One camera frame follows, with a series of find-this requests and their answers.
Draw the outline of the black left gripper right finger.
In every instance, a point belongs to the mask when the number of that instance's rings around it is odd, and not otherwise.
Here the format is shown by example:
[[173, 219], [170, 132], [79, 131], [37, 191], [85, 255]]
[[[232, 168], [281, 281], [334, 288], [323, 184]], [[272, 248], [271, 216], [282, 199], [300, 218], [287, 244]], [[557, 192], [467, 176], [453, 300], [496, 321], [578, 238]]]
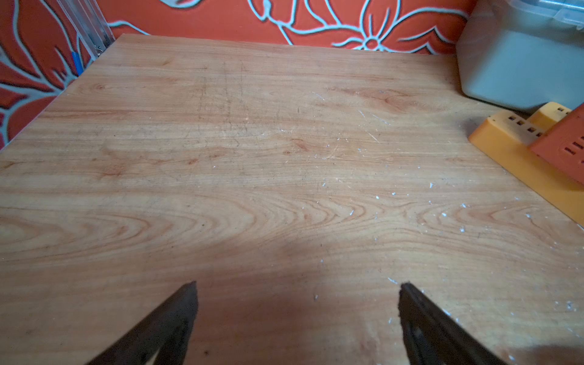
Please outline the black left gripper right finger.
[[503, 364], [417, 287], [401, 285], [398, 311], [411, 364]]

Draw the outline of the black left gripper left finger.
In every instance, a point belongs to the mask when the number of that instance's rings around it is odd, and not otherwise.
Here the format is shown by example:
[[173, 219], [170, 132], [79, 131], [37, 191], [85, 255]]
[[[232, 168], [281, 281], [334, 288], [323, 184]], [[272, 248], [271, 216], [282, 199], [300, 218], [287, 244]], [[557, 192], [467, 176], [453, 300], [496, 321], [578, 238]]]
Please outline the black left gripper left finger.
[[182, 364], [199, 309], [194, 281], [184, 284], [90, 364]]

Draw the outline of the yellow power strip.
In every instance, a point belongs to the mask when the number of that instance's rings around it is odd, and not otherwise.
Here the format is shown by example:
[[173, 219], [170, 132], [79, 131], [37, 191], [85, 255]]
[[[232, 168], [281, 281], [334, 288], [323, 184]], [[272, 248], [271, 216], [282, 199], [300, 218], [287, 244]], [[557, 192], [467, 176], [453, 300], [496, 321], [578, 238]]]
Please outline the yellow power strip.
[[582, 225], [583, 185], [529, 150], [530, 144], [544, 132], [542, 127], [530, 122], [529, 118], [524, 119], [509, 110], [502, 110], [486, 118], [468, 140], [542, 198]]

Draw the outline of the orange-red cube adapter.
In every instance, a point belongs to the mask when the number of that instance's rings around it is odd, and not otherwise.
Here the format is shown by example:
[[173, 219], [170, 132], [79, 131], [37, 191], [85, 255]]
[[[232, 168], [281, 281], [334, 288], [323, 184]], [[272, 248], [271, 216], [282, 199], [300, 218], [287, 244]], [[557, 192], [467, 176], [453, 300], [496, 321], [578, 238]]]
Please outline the orange-red cube adapter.
[[529, 150], [570, 179], [583, 185], [583, 104], [570, 109], [549, 102], [530, 118], [544, 132]]

